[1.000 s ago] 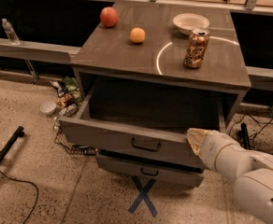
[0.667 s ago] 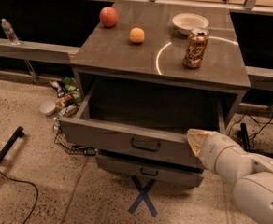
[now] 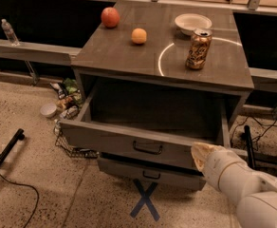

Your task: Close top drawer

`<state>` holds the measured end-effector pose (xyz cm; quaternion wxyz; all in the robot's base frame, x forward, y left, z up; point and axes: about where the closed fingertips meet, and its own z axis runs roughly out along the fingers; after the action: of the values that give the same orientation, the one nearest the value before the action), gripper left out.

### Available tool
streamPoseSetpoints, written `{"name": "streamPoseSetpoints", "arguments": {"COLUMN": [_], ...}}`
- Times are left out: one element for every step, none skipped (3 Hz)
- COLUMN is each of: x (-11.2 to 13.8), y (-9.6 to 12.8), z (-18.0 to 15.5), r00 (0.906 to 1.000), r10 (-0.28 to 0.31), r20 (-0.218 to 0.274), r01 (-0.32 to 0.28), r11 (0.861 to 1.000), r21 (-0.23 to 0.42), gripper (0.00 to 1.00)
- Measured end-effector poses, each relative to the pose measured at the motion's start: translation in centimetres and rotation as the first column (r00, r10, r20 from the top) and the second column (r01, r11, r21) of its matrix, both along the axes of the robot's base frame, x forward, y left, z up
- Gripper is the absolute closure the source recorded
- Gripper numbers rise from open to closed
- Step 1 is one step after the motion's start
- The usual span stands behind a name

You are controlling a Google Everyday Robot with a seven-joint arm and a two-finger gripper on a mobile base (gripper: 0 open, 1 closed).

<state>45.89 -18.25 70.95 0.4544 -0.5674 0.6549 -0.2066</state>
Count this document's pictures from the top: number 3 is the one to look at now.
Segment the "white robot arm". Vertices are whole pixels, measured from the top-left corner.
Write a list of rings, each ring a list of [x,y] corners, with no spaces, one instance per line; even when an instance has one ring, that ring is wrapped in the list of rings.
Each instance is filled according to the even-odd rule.
[[[277,178],[253,170],[230,148],[194,142],[194,163],[208,185],[236,206],[242,228],[277,228]]]

